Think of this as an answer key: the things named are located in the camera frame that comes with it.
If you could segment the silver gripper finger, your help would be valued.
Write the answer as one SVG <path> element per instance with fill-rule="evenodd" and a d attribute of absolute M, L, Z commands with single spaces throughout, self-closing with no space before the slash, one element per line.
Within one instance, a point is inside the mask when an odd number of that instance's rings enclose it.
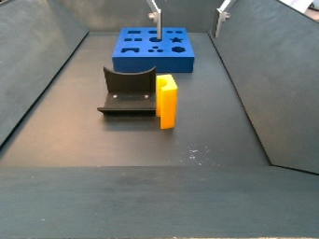
<path fill-rule="evenodd" d="M 145 0 L 147 5 L 151 8 L 151 12 L 148 13 L 148 19 L 153 21 L 157 28 L 157 39 L 161 39 L 161 10 L 156 4 L 155 0 Z"/>
<path fill-rule="evenodd" d="M 220 7 L 216 9 L 215 37 L 219 37 L 221 23 L 229 19 L 228 8 L 229 8 L 231 3 L 232 3 L 232 0 L 224 0 Z"/>

